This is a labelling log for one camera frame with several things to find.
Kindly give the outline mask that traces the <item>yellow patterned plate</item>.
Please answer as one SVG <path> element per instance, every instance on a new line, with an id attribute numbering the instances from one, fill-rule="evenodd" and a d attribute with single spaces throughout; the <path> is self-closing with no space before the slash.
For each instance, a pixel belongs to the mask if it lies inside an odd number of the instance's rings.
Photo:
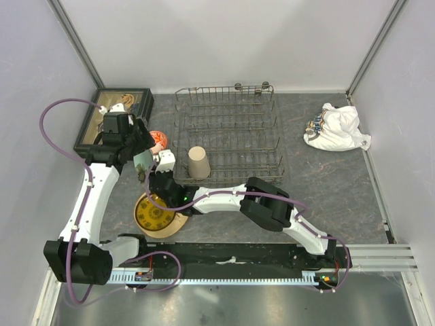
<path id="1" fill-rule="evenodd" d="M 175 212 L 157 207 L 143 194 L 134 209 L 134 219 L 145 231 L 155 232 L 165 229 L 174 220 Z"/>

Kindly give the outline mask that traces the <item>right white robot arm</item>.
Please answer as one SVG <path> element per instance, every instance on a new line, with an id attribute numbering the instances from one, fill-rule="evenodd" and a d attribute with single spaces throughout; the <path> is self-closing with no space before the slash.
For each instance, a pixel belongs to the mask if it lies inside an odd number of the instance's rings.
<path id="1" fill-rule="evenodd" d="M 302 269 L 352 267 L 349 249 L 341 240 L 323 232 L 303 216 L 296 207 L 301 202 L 290 199 L 288 193 L 257 177 L 235 187 L 206 188 L 178 184 L 172 172 L 147 172 L 147 197 L 156 194 L 164 204 L 156 206 L 187 217 L 213 212 L 239 212 L 260 228 L 283 232 L 302 248 L 294 254 Z"/>

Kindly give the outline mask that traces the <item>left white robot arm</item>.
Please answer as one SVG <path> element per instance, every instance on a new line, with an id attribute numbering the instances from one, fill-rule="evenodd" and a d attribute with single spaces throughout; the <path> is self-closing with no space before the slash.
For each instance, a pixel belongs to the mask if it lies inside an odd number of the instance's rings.
<path id="1" fill-rule="evenodd" d="M 103 118 L 100 145 L 91 145 L 86 172 L 73 212 L 57 240 L 49 240 L 43 254 L 63 283 L 104 285 L 113 268 L 125 261 L 144 266 L 149 251 L 140 238 L 120 235 L 105 244 L 100 229 L 111 192 L 123 166 L 134 156 L 151 156 L 155 142 L 142 119 L 128 113 L 108 113 Z"/>

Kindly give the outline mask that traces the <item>beige paper cup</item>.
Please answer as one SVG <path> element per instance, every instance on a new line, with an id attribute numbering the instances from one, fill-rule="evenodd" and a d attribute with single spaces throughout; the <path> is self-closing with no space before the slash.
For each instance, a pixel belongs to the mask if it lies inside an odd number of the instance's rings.
<path id="1" fill-rule="evenodd" d="M 203 147 L 191 147 L 188 152 L 188 173 L 194 180 L 206 179 L 211 172 L 207 153 Z"/>

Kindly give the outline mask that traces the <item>mint green plate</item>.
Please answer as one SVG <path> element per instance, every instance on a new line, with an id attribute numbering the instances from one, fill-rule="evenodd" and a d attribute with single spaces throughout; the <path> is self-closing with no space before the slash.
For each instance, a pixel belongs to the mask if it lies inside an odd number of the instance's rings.
<path id="1" fill-rule="evenodd" d="M 153 153 L 150 149 L 147 149 L 137 155 L 133 156 L 133 164 L 137 178 L 140 183 L 144 183 L 146 172 L 154 165 Z"/>

